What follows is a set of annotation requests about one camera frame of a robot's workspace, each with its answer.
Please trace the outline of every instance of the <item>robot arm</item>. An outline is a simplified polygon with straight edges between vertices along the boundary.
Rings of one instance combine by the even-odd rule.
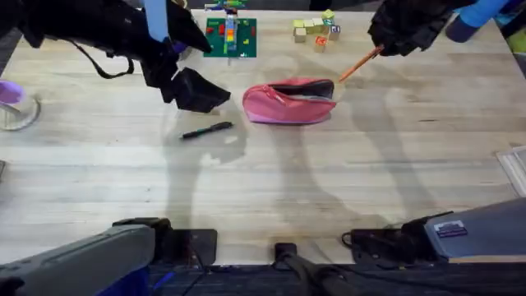
[[[145,11],[123,0],[2,0],[0,38],[16,26],[34,48],[39,48],[44,38],[86,44],[105,51],[109,58],[127,57],[130,68],[126,73],[133,72],[130,59],[137,60],[146,84],[159,88],[165,103],[175,99],[180,109],[208,113],[230,94],[191,69],[178,73],[176,42],[204,52],[211,47],[189,11],[171,0],[164,1],[168,36],[162,41],[150,36]],[[106,74],[90,60],[103,78],[124,74]]]
[[[383,56],[407,56],[428,49],[450,19],[453,10],[476,0],[385,0],[371,21],[369,34]]]

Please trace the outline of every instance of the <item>purple object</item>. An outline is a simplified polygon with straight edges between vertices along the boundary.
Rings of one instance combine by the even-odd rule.
[[[16,104],[24,99],[24,89],[11,81],[0,81],[0,103]]]

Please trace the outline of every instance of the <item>pink pouch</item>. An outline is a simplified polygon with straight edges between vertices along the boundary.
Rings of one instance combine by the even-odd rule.
[[[334,82],[328,79],[291,78],[251,87],[242,103],[254,123],[319,123],[336,106],[334,90]]]

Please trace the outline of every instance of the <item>wooden block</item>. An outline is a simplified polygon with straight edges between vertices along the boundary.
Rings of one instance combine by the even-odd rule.
[[[303,28],[303,20],[294,20],[293,25],[294,25],[294,29]]]
[[[323,31],[323,20],[320,17],[312,19],[315,33],[321,33]]]
[[[321,18],[324,20],[333,20],[335,18],[335,13],[330,9],[321,13]]]
[[[305,28],[294,29],[294,42],[303,43],[307,40],[307,30]]]
[[[323,36],[316,37],[316,42],[314,44],[314,51],[317,53],[323,53],[325,51],[325,46],[327,45],[327,38]]]
[[[305,30],[307,30],[307,34],[314,34],[314,22],[312,20],[305,20],[303,21],[303,26],[305,27]]]
[[[329,33],[329,40],[336,41],[339,38],[339,33],[341,32],[341,29],[339,25],[333,25],[330,27],[330,33]]]
[[[323,20],[323,31],[322,33],[327,35],[330,33],[330,27],[335,25],[335,21],[333,20]]]

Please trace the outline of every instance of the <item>table surface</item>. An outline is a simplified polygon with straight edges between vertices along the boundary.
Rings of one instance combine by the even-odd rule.
[[[222,15],[194,14],[202,25]],[[2,78],[43,111],[34,126],[0,133],[0,262],[137,216],[217,229],[219,264],[271,261],[275,242],[350,262],[339,243],[350,229],[516,198],[495,153],[526,145],[526,85],[495,24],[466,44],[441,35],[424,53],[375,58],[336,86],[331,120],[286,127],[250,123],[243,92],[292,76],[337,79],[371,49],[372,14],[338,12],[342,33],[325,53],[313,36],[293,42],[292,20],[318,13],[240,15],[258,19],[257,58],[229,66],[195,51],[180,63],[232,92],[212,114],[164,104],[140,71],[99,78],[70,44],[20,42]],[[89,52],[108,72],[126,68]],[[178,140],[220,121],[236,127]]]

